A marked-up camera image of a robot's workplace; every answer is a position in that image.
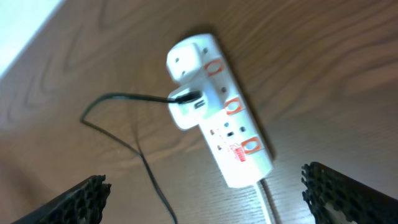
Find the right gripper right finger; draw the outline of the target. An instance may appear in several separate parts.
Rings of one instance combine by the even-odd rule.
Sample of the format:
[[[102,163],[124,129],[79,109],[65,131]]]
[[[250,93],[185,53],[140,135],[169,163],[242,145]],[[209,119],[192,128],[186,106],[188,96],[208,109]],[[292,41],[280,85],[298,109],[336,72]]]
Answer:
[[[319,162],[302,166],[301,181],[316,223],[397,224],[397,199]]]

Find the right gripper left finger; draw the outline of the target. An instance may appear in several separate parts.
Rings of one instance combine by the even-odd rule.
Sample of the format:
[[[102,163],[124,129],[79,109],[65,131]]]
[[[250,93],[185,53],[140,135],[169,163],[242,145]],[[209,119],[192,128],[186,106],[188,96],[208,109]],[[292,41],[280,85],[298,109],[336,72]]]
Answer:
[[[12,224],[100,224],[111,193],[105,175],[92,175]]]

